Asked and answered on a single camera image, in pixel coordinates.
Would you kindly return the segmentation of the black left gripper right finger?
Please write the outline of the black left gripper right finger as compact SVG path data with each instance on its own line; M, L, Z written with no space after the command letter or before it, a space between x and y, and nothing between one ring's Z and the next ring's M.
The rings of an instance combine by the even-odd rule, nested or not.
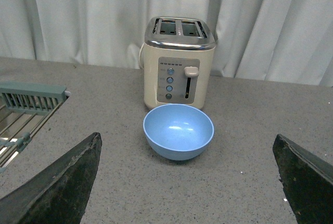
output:
M281 134L273 153L297 223L332 223L332 165Z

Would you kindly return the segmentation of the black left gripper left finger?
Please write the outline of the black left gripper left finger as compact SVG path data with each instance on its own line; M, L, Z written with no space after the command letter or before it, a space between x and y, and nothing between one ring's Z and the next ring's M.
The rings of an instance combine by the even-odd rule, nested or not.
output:
M1 198L1 223L80 223L97 175L102 139L94 132Z

